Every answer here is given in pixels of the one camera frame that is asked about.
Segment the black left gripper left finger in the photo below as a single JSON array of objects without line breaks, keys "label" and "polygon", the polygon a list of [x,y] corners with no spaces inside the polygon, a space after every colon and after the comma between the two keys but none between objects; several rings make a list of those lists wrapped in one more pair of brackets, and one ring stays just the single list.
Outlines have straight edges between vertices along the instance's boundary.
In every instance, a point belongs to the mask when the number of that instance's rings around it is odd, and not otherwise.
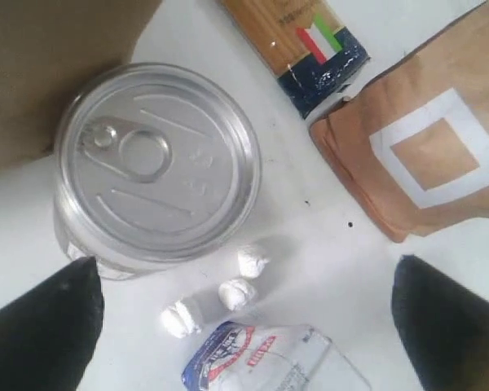
[{"label": "black left gripper left finger", "polygon": [[0,390],[75,390],[103,328],[93,257],[70,262],[0,309]]}]

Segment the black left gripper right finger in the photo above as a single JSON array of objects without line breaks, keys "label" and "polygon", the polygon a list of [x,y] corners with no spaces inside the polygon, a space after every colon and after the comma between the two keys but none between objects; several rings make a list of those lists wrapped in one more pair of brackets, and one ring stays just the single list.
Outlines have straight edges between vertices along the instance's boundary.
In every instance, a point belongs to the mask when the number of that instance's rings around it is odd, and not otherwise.
[{"label": "black left gripper right finger", "polygon": [[489,302],[415,255],[400,258],[394,326],[425,390],[489,390]]}]

